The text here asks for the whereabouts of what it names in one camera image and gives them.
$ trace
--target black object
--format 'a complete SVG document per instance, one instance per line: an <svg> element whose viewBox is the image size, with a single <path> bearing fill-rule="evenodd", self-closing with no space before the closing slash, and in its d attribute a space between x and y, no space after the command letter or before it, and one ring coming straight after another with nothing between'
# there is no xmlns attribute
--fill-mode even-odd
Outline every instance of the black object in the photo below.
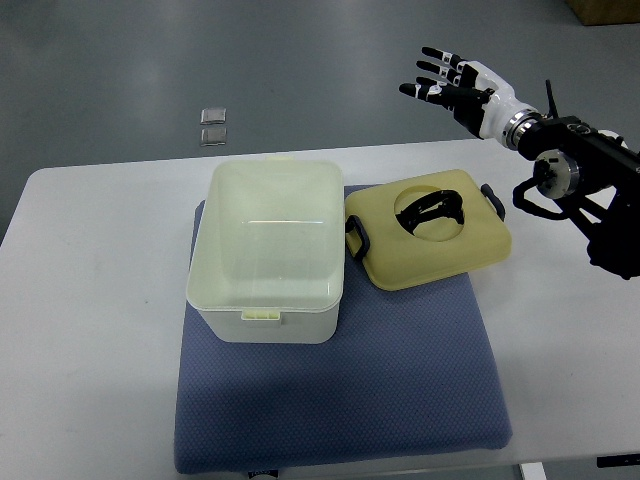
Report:
<svg viewBox="0 0 640 480"><path fill-rule="evenodd" d="M507 216L507 212L498 196L493 193L493 189L489 186L488 183L485 183L480 187L480 191L487 198L487 200L491 202L493 208L496 209L496 215L498 215L498 218L504 222L504 219Z"/></svg>
<svg viewBox="0 0 640 480"><path fill-rule="evenodd" d="M633 453L631 455L598 457L596 464L598 465L598 468L628 467L631 465L640 465L640 453Z"/></svg>
<svg viewBox="0 0 640 480"><path fill-rule="evenodd" d="M421 223L442 217L453 218L459 225L464 225L462 197L455 190L428 193L396 214L402 228L412 235Z"/></svg>
<svg viewBox="0 0 640 480"><path fill-rule="evenodd" d="M587 253L593 265L625 280L640 275L640 158L620 142L574 116L541 118L523 133L518 152L536 160L545 151L557 149L572 158L579 172L576 190L554 200L562 213L550 212L524 199L524 192L549 180L544 172L514 190L514 205L527 213L554 220L570 219L589 239ZM587 196L613 187L616 194L607 208ZM596 217L593 222L584 212Z"/></svg>
<svg viewBox="0 0 640 480"><path fill-rule="evenodd" d="M358 234L358 237L360 237L360 242L362 243L362 245L360 245L360 248L358 249L358 251L353 254L353 258L355 258L358 261L362 260L364 256L367 254L367 252L369 251L369 247L371 246L371 243L369 241L369 235L367 235L366 230L362 226L362 222L360 221L360 218L357 215L350 215L349 218L347 218L347 222L344 225L344 230L346 233L349 233L350 231L355 230L356 233Z"/></svg>
<svg viewBox="0 0 640 480"><path fill-rule="evenodd" d="M264 475L267 477L278 478L277 470L259 470L256 472L249 472L249 479L257 477L258 475Z"/></svg>

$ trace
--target robotic hand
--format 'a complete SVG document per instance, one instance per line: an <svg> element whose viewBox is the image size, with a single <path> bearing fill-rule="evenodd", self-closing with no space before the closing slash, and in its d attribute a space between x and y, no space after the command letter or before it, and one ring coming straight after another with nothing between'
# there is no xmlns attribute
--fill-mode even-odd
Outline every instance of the robotic hand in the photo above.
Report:
<svg viewBox="0 0 640 480"><path fill-rule="evenodd" d="M476 61L435 48L422 53L437 63L418 61L438 80L418 77L404 83L406 95L453 111L453 117L481 139L494 138L534 161L533 175L513 191L513 203L532 215L570 219L589 239L593 265L628 280L640 276L640 156L626 148L622 137L599 132L574 116L559 117L547 81L549 114L520 102L513 88ZM537 187L560 212L525 199ZM606 188L616 193L607 208L587 196ZM600 220L592 222L584 212Z"/></svg>
<svg viewBox="0 0 640 480"><path fill-rule="evenodd" d="M495 138L504 147L515 149L516 125L537 110L519 101L511 85L479 62L431 47L424 47L422 53L441 65L420 60L418 67L442 80L418 77L417 84L404 83L400 91L453 110L453 118L476 137Z"/></svg>

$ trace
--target translucent plastic container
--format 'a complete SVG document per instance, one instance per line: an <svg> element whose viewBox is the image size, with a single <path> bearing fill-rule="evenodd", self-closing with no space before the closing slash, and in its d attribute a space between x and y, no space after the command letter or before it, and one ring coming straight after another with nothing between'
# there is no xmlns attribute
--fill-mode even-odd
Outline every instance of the translucent plastic container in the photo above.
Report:
<svg viewBox="0 0 640 480"><path fill-rule="evenodd" d="M216 168L187 300L228 342L321 343L344 278L344 184L323 161L232 160Z"/></svg>

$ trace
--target concrete floor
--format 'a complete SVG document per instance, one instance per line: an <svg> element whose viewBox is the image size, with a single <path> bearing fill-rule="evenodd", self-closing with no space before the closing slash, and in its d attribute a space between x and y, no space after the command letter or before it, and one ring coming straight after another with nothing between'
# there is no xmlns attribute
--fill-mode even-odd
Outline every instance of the concrete floor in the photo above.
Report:
<svg viewBox="0 0 640 480"><path fill-rule="evenodd" d="M482 61L541 111L550 78L561 114L640 147L640 25L584 27L563 0L2 0L0 238L41 168L470 138L398 93L424 45ZM200 147L210 106L227 108L228 141ZM640 477L595 458L545 468Z"/></svg>

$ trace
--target blue cushion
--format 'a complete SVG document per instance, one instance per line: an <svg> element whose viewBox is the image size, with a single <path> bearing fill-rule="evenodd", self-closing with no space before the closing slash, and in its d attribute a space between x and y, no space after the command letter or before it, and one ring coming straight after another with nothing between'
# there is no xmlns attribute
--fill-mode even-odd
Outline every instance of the blue cushion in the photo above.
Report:
<svg viewBox="0 0 640 480"><path fill-rule="evenodd" d="M187 303L180 473L499 449L510 438L467 274L386 292L347 253L338 327L319 345L225 343Z"/></svg>

